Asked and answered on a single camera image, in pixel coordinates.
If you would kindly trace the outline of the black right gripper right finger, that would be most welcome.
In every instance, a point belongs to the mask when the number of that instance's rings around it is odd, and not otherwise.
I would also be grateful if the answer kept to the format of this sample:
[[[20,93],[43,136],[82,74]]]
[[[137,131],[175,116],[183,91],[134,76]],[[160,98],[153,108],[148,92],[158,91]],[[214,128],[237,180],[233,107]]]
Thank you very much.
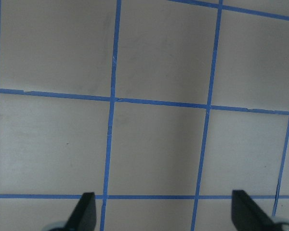
[[[237,231],[277,231],[276,225],[244,190],[232,191],[231,220]]]

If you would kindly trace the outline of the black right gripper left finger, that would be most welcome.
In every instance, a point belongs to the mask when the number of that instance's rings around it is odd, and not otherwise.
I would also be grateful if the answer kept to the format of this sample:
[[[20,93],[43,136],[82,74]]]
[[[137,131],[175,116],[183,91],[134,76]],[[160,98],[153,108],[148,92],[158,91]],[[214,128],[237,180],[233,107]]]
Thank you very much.
[[[64,231],[94,231],[97,223],[95,194],[85,192],[79,199],[69,219],[63,227]]]

